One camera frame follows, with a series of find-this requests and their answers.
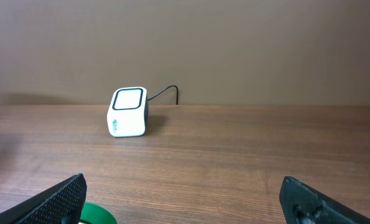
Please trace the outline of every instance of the green ring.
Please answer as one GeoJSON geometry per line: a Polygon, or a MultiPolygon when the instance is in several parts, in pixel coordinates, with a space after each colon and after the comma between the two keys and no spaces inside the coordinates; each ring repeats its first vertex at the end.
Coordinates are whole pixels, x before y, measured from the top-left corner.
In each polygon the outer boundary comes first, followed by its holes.
{"type": "Polygon", "coordinates": [[[117,224],[115,217],[106,209],[92,203],[84,204],[80,221],[89,224],[117,224]]]}

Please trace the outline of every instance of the brown wooden surface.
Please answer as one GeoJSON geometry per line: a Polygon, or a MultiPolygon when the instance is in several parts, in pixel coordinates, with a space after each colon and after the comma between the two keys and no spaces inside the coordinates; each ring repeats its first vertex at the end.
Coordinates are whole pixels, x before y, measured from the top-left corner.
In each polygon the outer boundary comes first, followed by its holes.
{"type": "Polygon", "coordinates": [[[370,107],[151,106],[111,137],[108,106],[0,106],[0,212],[79,172],[122,223],[285,223],[291,175],[370,217],[370,107]]]}

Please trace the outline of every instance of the wire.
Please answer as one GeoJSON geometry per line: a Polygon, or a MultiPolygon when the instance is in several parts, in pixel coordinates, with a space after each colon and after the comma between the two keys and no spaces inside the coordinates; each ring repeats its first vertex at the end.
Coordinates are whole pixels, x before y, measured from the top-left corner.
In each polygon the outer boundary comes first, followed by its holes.
{"type": "Polygon", "coordinates": [[[161,91],[160,91],[158,94],[156,94],[154,97],[149,98],[149,99],[148,99],[148,101],[149,101],[149,100],[153,100],[156,96],[160,95],[162,92],[164,92],[164,91],[168,90],[168,89],[169,89],[169,88],[171,88],[171,87],[175,87],[175,88],[177,89],[177,101],[176,101],[176,104],[178,105],[178,87],[177,87],[176,85],[170,85],[170,86],[168,86],[167,88],[165,88],[165,89],[161,90],[161,91]]]}

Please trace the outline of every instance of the blue logo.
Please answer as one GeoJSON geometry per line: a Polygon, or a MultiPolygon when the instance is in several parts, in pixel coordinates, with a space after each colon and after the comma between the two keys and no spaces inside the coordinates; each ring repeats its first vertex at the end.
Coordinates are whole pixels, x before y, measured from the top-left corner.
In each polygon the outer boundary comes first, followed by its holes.
{"type": "Polygon", "coordinates": [[[117,120],[113,120],[113,131],[116,133],[117,131],[117,120]]]}

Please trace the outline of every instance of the white cube-shaped device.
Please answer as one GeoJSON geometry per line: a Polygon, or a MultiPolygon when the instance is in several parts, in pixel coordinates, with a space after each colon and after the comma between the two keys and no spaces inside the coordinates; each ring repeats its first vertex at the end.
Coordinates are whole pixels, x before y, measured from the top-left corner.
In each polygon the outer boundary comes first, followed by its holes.
{"type": "Polygon", "coordinates": [[[141,136],[148,121],[148,96],[143,87],[120,88],[111,99],[108,128],[113,137],[141,136]]]}

